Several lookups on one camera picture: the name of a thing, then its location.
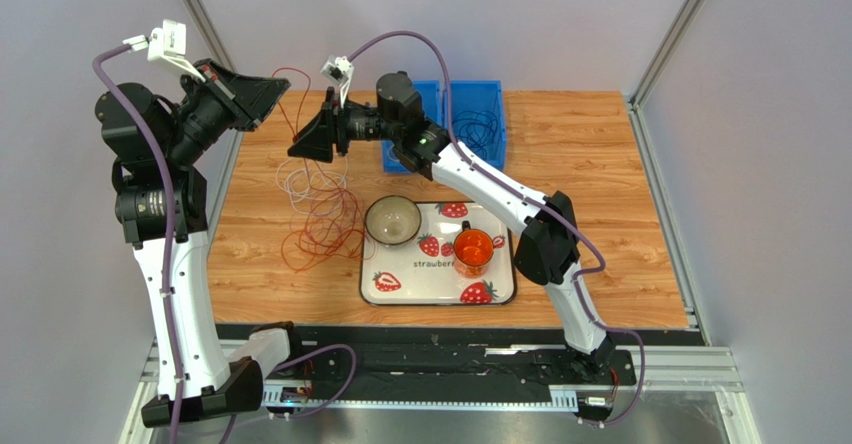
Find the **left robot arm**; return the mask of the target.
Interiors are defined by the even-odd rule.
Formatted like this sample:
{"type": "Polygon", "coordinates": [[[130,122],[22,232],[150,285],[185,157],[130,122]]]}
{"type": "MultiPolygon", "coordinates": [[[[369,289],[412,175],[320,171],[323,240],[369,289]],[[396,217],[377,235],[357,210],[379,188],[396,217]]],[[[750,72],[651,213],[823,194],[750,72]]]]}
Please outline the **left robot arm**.
{"type": "Polygon", "coordinates": [[[265,378],[290,352],[283,323],[234,354],[221,347],[207,282],[207,182],[196,162],[225,132],[254,131],[289,89],[284,78],[236,74],[210,59],[183,74],[173,103],[139,83],[109,83],[95,105],[115,153],[115,214],[147,288],[159,350],[148,428],[259,409],[265,378]]]}

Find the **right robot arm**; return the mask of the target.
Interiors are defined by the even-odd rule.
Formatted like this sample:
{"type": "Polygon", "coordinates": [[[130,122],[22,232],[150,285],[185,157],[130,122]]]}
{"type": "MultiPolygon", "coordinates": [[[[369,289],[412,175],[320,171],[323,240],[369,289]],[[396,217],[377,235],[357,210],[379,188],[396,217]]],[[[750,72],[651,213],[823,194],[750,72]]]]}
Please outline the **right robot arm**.
{"type": "Polygon", "coordinates": [[[577,228],[571,199],[528,188],[453,140],[427,116],[406,73],[383,75],[376,99],[374,105],[360,104],[328,89],[318,114],[294,137],[289,156],[330,163],[346,155],[353,141],[390,142],[408,171],[472,199],[518,237],[515,267],[544,288],[567,347],[591,371],[607,368],[615,345],[585,286],[588,271],[579,247],[588,240],[577,228]]]}

